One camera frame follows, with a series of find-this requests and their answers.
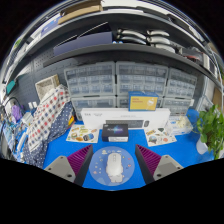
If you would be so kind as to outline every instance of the yellow box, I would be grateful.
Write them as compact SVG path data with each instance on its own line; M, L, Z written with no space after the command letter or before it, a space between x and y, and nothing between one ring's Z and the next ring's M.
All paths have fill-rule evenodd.
M129 111L155 110L158 95L152 92L129 92Z

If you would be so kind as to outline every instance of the desk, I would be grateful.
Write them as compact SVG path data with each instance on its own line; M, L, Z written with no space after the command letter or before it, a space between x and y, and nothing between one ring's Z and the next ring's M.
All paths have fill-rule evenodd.
M189 109L187 112L189 115L189 120L193 124L197 120L198 112ZM46 153L43 169L45 169L50 163L52 163L58 156L69 156L73 152L87 146L86 143L73 143L66 141L70 130L67 130L66 133L56 140L52 141L48 145L48 150ZM84 188L91 188L91 189L100 189L100 190L124 190L124 189L133 189L133 188L140 188L145 186L145 182L135 156L135 145L139 144L146 148L148 144L146 142L144 130L129 130L129 141L128 142L103 142L101 139L102 130L99 132L99 139L98 143L94 143L93 145L93 153L98 151L101 148L107 146L117 146L127 150L134 159L135 163L135 170L132 177L125 182L124 184L118 186L105 186L98 182L96 182L88 170L86 174L85 181L83 183ZM170 155L173 159L175 159L180 165L184 168L199 164L207 161L211 161L214 159L212 153L206 152L203 155L200 155L196 149L196 143L199 139L199 134L191 132L186 135L179 135L176 136L177 142L170 143L167 145L161 146L154 146L150 147L150 150L154 151L155 153L163 156L163 155Z

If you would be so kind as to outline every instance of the cloth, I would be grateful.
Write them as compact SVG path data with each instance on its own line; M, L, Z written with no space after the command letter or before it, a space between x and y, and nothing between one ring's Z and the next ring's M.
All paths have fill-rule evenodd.
M39 168L43 167L48 143L66 132L72 111L73 106L70 101L65 104L63 110L61 111L61 114L55 119L54 123L52 124L48 139L42 140L35 150L30 151L28 142L25 143L23 153L27 164L37 166Z
M51 125L61 113L64 105L70 101L68 90L63 85L52 89L46 96L37 107L32 124L29 126L28 144L30 151L35 150L42 140L48 139Z
M12 112L12 116L15 118L16 122L22 117L21 110L16 105L12 106L11 112Z

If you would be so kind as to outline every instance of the paper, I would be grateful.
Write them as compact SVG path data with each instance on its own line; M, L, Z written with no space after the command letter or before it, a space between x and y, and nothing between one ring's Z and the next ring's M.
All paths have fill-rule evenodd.
M97 143L99 129L88 129L84 125L73 124L66 141L80 143Z
M154 130L145 129L145 136L148 146L157 146L176 142L174 135L170 135L165 128L158 128Z

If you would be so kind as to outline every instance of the plastic drawer unit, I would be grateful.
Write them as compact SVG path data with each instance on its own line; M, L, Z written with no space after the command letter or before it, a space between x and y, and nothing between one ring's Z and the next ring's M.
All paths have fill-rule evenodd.
M174 99L174 98L164 98L163 108L169 108L171 115L186 115L191 100L188 99Z
M82 121L82 108L112 108L117 105L115 96L71 98L71 101L75 109L76 116L80 121Z
M135 62L116 62L117 95L129 91L150 91L164 96L168 77L166 66Z
M64 70L71 97L115 95L115 63L102 62Z
M162 106L163 98L159 97L157 100L157 108ZM118 108L128 108L128 97L127 96L118 96L117 97L117 107Z
M192 99L196 84L197 77L170 68L165 96Z

